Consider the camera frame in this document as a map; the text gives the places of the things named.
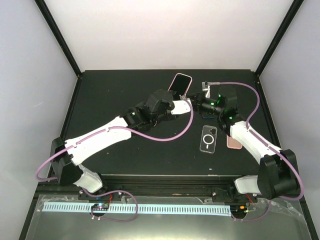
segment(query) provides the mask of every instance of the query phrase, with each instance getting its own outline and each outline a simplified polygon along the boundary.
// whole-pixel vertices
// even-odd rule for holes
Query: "smartphone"
[[[242,149],[242,144],[228,135],[226,136],[226,146],[229,149]]]
[[[173,99],[180,100],[180,96],[187,94],[191,83],[192,83],[191,76],[188,76],[182,73],[177,73],[174,76],[174,79],[170,84],[168,91],[170,90],[175,91],[175,94],[173,95]]]
[[[215,126],[204,125],[202,128],[200,151],[213,154],[216,149],[217,131]]]

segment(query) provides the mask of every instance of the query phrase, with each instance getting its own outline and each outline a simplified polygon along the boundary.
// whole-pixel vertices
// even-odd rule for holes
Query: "white wall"
[[[0,16],[0,233],[13,240],[35,193],[35,171],[62,129],[76,76],[34,1],[1,1]]]
[[[283,148],[292,149],[320,236],[320,0],[304,1],[261,75]]]
[[[293,0],[46,0],[80,69],[251,69]]]

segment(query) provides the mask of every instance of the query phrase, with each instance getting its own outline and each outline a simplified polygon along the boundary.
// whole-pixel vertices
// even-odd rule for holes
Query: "clear phone case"
[[[200,151],[213,154],[216,149],[218,129],[215,126],[204,125],[202,128]]]

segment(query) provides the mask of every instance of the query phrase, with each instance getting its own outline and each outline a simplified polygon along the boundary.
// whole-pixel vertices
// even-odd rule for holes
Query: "black table surface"
[[[76,97],[66,131],[66,139],[81,136],[107,124],[125,109],[146,101],[158,89],[167,89],[176,73],[192,76],[189,93],[202,90],[201,83],[241,82],[254,84],[250,70],[87,70]],[[256,95],[243,86],[234,86],[238,110],[247,118],[254,109]],[[216,99],[219,86],[211,87]],[[182,131],[189,114],[174,121],[161,122],[147,134],[167,138]],[[251,119],[251,125],[267,140],[271,140],[261,107]],[[204,125],[218,128],[215,152],[199,150]],[[227,148],[227,136],[215,119],[204,119],[197,112],[190,129],[179,139],[155,142],[140,136],[118,142],[89,157],[83,165],[102,175],[119,176],[240,176],[258,174],[258,163],[243,147]]]

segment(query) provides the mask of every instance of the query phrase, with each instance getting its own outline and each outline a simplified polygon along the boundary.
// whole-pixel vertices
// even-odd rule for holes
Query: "white cable carrier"
[[[43,212],[90,213],[96,203],[86,202],[45,202]],[[134,214],[135,204],[111,203],[108,210],[95,210],[94,213]],[[139,204],[138,214],[173,215],[217,215],[231,216],[227,205],[182,205],[182,204]]]

